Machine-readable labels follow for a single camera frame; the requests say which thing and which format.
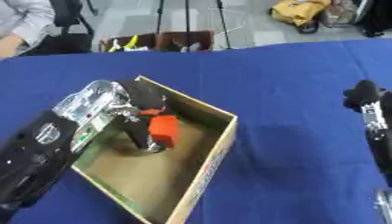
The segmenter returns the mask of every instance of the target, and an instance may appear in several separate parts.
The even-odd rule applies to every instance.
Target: tiled floor
[[[99,9],[93,17],[84,8],[84,15],[96,29],[94,45],[100,39],[154,32],[157,26],[159,0],[92,0]],[[222,35],[217,0],[190,0],[191,29],[213,29],[216,50],[226,46]],[[267,15],[267,9],[277,0],[222,0],[229,36],[234,48],[266,46],[286,42],[312,42],[341,39],[363,39],[353,27],[326,28],[320,26],[318,33],[298,34],[287,24],[282,24]],[[185,0],[164,0],[163,31],[184,31]]]

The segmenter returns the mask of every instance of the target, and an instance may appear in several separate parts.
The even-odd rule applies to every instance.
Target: cardboard box
[[[122,149],[132,142],[123,133],[111,142],[97,137],[73,169],[142,223],[183,223],[234,141],[237,116],[143,76],[138,80],[160,87],[177,114],[174,149],[127,155]]]

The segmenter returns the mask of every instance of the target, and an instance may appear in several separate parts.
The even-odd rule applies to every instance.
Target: blue table
[[[240,118],[232,150],[189,223],[374,224],[385,183],[361,117],[342,91],[365,78],[392,89],[392,40],[203,53],[92,53],[0,62],[0,139],[98,79],[138,74]],[[132,223],[72,171],[12,223]]]

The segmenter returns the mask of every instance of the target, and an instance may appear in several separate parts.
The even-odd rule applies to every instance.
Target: person
[[[50,0],[0,0],[0,59],[37,46],[54,16]]]

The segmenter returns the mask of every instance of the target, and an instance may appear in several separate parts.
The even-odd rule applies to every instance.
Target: person's arm
[[[54,10],[49,0],[6,0],[8,5],[25,14],[12,33],[0,39],[0,58],[17,54],[23,43],[35,46],[46,35],[46,27],[53,23]]]

